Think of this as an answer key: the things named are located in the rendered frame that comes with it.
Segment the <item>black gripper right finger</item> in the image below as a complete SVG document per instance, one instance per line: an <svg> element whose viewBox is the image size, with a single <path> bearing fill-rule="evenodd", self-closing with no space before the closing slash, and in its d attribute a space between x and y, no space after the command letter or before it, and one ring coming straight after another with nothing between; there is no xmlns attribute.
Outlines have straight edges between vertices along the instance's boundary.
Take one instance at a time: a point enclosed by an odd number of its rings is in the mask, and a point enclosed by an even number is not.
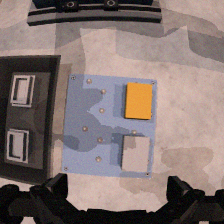
<svg viewBox="0 0 224 224"><path fill-rule="evenodd" d="M178 176L169 176L166 198L164 206L148 212L136 224L224 224L224 189L217 190L215 196L205 196L205 191L193 189Z"/></svg>

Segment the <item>orange rectangular block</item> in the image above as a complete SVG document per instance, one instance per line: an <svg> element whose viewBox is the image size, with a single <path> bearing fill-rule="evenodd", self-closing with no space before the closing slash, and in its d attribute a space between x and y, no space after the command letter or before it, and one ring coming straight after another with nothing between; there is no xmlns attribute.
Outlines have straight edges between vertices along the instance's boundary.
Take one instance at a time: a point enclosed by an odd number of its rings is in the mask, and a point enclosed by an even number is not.
<svg viewBox="0 0 224 224"><path fill-rule="evenodd" d="M151 119L152 85L127 83L124 119Z"/></svg>

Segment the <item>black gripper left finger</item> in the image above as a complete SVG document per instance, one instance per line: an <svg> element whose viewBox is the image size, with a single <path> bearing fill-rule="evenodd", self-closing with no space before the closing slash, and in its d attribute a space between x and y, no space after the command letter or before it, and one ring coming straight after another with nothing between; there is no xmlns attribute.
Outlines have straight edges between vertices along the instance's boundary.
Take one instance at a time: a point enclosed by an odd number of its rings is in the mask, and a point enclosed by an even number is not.
<svg viewBox="0 0 224 224"><path fill-rule="evenodd" d="M67 174L58 173L42 185L31 186L29 191L19 191L15 184L2 186L0 224L21 224L24 217L33 217L36 224L97 224L93 216L66 200Z"/></svg>

